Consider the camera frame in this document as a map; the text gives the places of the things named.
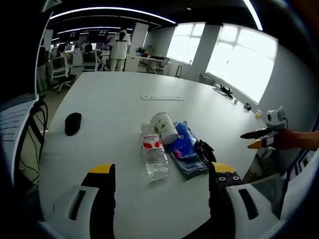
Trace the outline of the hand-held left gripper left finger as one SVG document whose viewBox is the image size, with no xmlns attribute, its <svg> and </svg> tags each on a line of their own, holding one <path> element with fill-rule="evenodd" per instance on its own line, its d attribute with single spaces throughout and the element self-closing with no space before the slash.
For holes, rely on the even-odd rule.
<svg viewBox="0 0 319 239">
<path fill-rule="evenodd" d="M 53 204 L 46 221 L 52 235 L 60 239 L 113 239 L 115 191 L 115 164 L 92 168 L 81 185 L 71 187 Z"/>
</svg>

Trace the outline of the person's right hand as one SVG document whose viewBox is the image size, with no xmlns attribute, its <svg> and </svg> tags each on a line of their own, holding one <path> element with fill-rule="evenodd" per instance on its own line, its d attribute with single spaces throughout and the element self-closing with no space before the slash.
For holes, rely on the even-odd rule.
<svg viewBox="0 0 319 239">
<path fill-rule="evenodd" d="M 273 147 L 282 150 L 299 148 L 299 133 L 289 129 L 279 131 L 274 136 Z"/>
</svg>

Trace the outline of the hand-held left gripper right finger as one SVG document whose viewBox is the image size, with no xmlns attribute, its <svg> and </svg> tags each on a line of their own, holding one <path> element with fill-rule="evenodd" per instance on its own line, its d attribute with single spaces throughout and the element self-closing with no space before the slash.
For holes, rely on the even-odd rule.
<svg viewBox="0 0 319 239">
<path fill-rule="evenodd" d="M 234 168 L 209 162 L 211 234 L 222 239 L 259 239 L 278 221 L 271 202 Z"/>
</svg>

